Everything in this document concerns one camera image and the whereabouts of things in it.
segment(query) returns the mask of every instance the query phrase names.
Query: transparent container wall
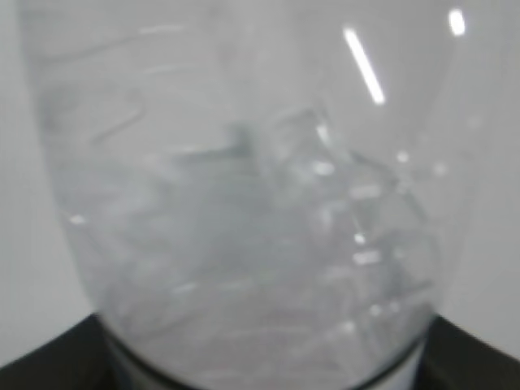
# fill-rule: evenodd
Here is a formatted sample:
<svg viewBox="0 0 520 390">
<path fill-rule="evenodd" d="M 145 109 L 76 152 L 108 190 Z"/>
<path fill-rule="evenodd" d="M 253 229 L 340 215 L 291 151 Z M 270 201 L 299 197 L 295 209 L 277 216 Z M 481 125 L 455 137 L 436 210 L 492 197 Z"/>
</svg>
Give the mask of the transparent container wall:
<svg viewBox="0 0 520 390">
<path fill-rule="evenodd" d="M 505 2 L 19 0 L 41 140 L 106 326 L 211 390 L 338 389 L 427 329 Z"/>
</svg>

